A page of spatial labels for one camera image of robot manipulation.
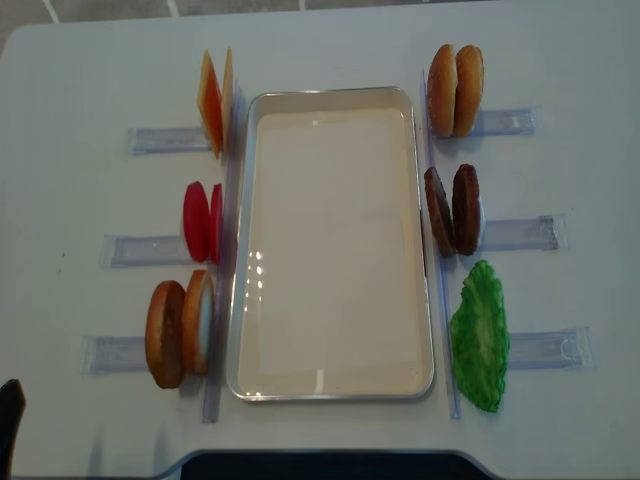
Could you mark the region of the clear rail cheese holder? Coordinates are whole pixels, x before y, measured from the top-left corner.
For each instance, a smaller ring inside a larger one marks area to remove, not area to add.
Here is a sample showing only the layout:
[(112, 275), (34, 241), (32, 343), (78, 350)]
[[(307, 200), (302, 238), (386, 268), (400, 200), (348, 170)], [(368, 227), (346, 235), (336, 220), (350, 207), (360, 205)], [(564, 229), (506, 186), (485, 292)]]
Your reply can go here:
[(205, 152), (211, 145), (201, 127), (130, 128), (128, 149), (132, 155)]

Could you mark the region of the silver metal baking tray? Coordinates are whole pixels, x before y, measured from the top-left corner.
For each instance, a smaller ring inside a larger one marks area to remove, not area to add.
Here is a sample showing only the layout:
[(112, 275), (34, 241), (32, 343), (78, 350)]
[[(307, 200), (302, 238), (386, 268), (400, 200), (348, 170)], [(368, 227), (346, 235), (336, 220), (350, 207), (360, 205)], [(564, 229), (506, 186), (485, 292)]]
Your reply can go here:
[(422, 396), (435, 366), (406, 92), (260, 95), (242, 173), (233, 393), (247, 402)]

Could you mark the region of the clear rail tomato holder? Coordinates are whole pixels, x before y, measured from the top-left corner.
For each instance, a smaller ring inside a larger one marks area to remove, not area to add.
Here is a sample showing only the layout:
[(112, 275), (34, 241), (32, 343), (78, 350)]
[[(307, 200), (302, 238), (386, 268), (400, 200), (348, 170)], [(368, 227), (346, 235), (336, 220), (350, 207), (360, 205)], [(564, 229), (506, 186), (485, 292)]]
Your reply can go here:
[(194, 261), (180, 236), (105, 235), (100, 252), (102, 268), (190, 265)]

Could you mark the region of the black object bottom left corner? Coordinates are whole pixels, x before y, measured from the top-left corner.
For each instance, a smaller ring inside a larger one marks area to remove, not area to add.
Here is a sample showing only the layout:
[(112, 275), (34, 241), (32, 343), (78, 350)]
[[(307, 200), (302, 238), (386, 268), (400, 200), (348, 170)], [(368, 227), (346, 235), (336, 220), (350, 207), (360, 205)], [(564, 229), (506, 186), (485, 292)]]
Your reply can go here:
[(20, 381), (17, 379), (7, 381), (1, 387), (0, 398), (0, 471), (2, 479), (9, 479), (17, 433), (26, 407), (26, 398)]

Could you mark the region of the brown meat patty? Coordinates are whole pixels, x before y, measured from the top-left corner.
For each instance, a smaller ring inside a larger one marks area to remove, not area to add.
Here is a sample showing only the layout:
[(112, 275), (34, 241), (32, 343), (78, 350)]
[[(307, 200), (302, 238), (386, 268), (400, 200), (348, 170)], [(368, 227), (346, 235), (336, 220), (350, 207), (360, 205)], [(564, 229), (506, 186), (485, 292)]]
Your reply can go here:
[(444, 258), (453, 257), (456, 254), (456, 245), (452, 216), (444, 187), (435, 167), (429, 167), (426, 170), (424, 182), (432, 235), (440, 254)]
[(475, 168), (462, 164), (454, 177), (452, 213), (457, 251), (475, 253), (481, 230), (480, 190)]

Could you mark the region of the clear long strip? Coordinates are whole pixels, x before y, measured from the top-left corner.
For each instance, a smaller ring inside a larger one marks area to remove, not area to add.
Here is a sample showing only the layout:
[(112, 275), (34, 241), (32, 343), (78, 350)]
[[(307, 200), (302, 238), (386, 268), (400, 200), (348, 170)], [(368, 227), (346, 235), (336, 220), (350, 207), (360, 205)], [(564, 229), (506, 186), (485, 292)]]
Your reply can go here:
[(226, 385), (226, 349), (235, 281), (239, 216), (242, 203), (247, 99), (240, 82), (234, 85), (232, 128), (229, 151), (224, 154), (226, 180), (221, 234), (221, 258), (215, 277), (215, 309), (202, 404), (202, 422), (213, 424), (219, 418), (221, 393)]
[[(435, 166), (433, 156), (433, 138), (431, 131), (431, 122), (428, 112), (427, 102), (427, 72), (422, 70), (422, 112), (423, 112), (423, 139), (424, 139), (424, 151), (425, 161), (428, 168)], [(452, 351), (451, 351), (451, 338), (449, 330), (450, 309), (448, 300), (448, 287), (446, 282), (446, 272), (444, 258), (440, 254), (439, 247), (435, 247), (435, 270), (436, 280), (438, 288), (438, 297), (440, 302), (440, 317), (441, 317), (441, 336), (442, 336), (442, 348), (444, 356), (444, 372), (446, 378), (447, 398), (449, 405), (450, 418), (452, 420), (459, 420), (461, 418), (459, 392), (456, 387), (453, 367), (452, 367)]]

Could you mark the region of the clear rail lettuce holder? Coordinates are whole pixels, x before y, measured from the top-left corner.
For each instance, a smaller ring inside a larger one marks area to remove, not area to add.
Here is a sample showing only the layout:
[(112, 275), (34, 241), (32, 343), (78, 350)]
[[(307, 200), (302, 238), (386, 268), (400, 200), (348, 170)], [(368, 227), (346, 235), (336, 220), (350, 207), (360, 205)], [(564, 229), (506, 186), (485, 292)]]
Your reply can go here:
[(593, 368), (590, 329), (510, 335), (510, 370)]

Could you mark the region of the clear rail left bun holder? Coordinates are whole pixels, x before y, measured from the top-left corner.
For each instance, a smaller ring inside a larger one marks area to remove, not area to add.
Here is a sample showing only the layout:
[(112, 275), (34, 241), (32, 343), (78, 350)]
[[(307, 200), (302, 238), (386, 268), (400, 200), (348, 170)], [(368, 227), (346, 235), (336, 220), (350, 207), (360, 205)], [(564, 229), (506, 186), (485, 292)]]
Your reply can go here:
[(147, 372), (144, 338), (85, 337), (82, 371), (88, 375)]

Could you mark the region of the clear rail right bun holder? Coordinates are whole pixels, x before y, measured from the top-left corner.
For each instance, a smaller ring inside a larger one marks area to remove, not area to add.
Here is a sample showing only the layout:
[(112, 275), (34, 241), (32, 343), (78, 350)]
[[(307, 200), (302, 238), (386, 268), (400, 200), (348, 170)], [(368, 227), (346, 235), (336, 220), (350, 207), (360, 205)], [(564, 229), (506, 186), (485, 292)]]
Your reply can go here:
[(471, 137), (534, 135), (542, 125), (542, 108), (480, 110)]

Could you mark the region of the brown meat patty outer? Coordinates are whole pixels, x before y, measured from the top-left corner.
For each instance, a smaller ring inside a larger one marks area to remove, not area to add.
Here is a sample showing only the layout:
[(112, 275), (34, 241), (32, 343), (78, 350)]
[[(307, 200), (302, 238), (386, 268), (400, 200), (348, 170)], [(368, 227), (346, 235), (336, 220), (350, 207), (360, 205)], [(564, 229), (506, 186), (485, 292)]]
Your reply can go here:
[(462, 164), (454, 177), (452, 213), (457, 251), (475, 253), (481, 230), (480, 190), (475, 168)]

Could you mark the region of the black monitor edge bottom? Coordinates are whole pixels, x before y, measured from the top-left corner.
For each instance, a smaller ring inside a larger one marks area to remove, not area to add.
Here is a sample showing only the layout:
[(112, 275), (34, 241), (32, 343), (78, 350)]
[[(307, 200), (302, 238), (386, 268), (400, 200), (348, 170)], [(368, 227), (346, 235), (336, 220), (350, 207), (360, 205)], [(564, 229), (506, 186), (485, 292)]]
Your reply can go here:
[(487, 479), (455, 454), (247, 451), (200, 454), (182, 479)]

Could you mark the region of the green lettuce leaf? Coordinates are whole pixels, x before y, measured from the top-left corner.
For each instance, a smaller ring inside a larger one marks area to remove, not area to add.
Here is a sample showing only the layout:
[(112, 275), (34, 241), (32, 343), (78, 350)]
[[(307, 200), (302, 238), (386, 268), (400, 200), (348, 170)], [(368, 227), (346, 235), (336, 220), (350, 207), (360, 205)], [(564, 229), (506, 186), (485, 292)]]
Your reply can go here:
[(487, 261), (477, 261), (464, 280), (450, 332), (458, 389), (480, 410), (497, 412), (506, 390), (510, 336), (502, 282)]

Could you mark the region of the clear long strip left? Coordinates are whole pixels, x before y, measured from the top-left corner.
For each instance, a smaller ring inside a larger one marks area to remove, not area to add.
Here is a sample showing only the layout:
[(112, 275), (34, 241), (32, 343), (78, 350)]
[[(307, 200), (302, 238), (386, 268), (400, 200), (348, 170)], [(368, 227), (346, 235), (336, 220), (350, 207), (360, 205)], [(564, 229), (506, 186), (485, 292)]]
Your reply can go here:
[(234, 85), (232, 128), (229, 151), (224, 154), (226, 180), (221, 234), (221, 258), (215, 277), (215, 309), (202, 404), (202, 422), (213, 424), (219, 418), (221, 393), (226, 385), (226, 349), (235, 281), (239, 216), (242, 203), (247, 99), (240, 82)]

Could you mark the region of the brown meat patty inner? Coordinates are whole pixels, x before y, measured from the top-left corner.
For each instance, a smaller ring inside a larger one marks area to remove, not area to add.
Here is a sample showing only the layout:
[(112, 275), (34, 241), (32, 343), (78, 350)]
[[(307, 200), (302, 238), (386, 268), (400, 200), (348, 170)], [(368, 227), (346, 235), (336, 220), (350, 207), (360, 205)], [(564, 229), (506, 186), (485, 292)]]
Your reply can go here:
[(444, 258), (453, 257), (456, 254), (456, 245), (452, 216), (444, 187), (435, 167), (429, 167), (426, 170), (424, 182), (432, 235), (440, 254)]

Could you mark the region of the clear long strip right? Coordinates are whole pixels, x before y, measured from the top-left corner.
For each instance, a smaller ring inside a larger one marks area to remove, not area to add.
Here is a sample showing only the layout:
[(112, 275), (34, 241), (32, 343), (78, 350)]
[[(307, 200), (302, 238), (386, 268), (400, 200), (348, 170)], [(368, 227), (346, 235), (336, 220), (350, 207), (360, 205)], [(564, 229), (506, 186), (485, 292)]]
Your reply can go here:
[[(422, 70), (422, 112), (423, 112), (423, 139), (424, 139), (424, 151), (425, 161), (428, 168), (435, 166), (433, 156), (433, 138), (431, 131), (431, 122), (428, 112), (427, 102), (427, 72)], [(442, 348), (444, 356), (444, 372), (446, 378), (447, 398), (449, 405), (450, 418), (452, 420), (459, 420), (461, 418), (459, 392), (456, 387), (453, 367), (452, 367), (452, 351), (451, 351), (451, 338), (449, 330), (450, 309), (448, 300), (448, 287), (446, 282), (446, 272), (444, 258), (440, 254), (439, 247), (435, 247), (435, 270), (436, 280), (438, 288), (438, 297), (440, 302), (440, 317), (441, 317), (441, 336), (442, 336)]]

